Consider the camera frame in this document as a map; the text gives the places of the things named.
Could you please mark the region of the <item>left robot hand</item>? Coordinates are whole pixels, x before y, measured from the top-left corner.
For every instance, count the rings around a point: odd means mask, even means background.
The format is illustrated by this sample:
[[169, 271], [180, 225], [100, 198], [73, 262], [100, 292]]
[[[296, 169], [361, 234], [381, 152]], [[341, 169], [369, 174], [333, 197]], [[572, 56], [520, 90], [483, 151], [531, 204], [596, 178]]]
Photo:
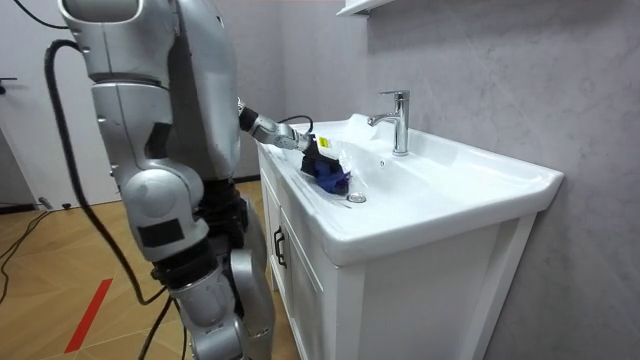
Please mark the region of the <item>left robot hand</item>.
[[337, 175], [344, 172], [338, 157], [326, 150], [314, 134], [305, 135], [301, 170], [313, 177]]

